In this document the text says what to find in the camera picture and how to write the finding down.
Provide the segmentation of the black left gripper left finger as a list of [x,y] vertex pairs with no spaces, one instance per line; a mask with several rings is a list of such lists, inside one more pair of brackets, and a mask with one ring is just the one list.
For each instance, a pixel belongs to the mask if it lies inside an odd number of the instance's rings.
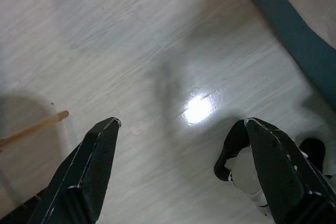
[[95,224],[112,171],[121,121],[96,123],[59,165],[28,224]]

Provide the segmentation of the wooden furniture leg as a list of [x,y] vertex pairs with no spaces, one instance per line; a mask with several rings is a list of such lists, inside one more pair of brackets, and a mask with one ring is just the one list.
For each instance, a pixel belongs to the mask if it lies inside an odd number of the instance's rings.
[[66,119],[68,116],[69,116],[69,111],[67,110],[61,111],[57,113],[56,115],[53,115],[47,119],[43,119],[42,121],[32,126],[26,127],[25,129],[19,130],[10,136],[0,139],[0,152],[2,152],[9,145],[17,142],[21,138],[33,135],[47,127],[53,126],[56,123],[61,122],[64,119]]

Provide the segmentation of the teal upholstered sofa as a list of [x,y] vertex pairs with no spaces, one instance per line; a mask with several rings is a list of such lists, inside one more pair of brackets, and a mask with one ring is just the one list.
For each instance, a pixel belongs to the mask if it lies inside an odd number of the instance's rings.
[[288,0],[252,0],[309,81],[336,110],[336,49],[317,35]]

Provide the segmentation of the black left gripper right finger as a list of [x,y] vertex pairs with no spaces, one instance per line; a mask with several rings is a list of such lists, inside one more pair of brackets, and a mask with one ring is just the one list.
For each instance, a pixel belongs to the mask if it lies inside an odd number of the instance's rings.
[[257,176],[275,224],[336,224],[336,191],[282,130],[245,120]]

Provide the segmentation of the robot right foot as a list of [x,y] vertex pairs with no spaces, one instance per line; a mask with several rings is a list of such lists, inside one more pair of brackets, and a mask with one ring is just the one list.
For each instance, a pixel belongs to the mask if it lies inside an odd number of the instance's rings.
[[320,173],[323,173],[323,162],[326,154],[324,143],[316,138],[307,138],[302,141],[299,148],[307,155],[308,161],[314,165]]

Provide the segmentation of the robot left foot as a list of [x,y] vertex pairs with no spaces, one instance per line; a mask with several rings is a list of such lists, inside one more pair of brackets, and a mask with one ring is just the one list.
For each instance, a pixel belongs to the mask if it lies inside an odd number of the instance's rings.
[[214,174],[245,193],[264,216],[272,217],[259,183],[244,120],[237,121],[228,132]]

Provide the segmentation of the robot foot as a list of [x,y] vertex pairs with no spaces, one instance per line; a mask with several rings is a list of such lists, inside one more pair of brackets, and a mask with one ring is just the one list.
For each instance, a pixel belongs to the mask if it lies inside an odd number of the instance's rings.
[[264,216],[272,217],[259,183],[244,120],[237,121],[228,132],[214,174],[245,193]]
[[316,138],[307,138],[302,141],[299,148],[307,155],[308,161],[314,165],[320,173],[323,173],[323,162],[326,154],[324,143]]

